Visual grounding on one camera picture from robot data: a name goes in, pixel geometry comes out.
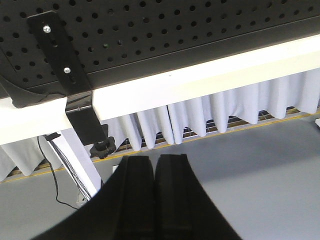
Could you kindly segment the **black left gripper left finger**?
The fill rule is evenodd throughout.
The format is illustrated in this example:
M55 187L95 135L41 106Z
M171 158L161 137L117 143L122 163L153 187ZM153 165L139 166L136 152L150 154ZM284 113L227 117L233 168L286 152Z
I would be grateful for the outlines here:
M91 200L35 239L155 239L154 172L149 157L124 156Z

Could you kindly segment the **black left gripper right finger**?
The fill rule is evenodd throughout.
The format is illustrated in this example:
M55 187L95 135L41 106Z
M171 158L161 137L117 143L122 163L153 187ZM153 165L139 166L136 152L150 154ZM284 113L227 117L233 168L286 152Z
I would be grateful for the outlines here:
M198 181L186 154L162 154L155 168L158 240L239 240Z

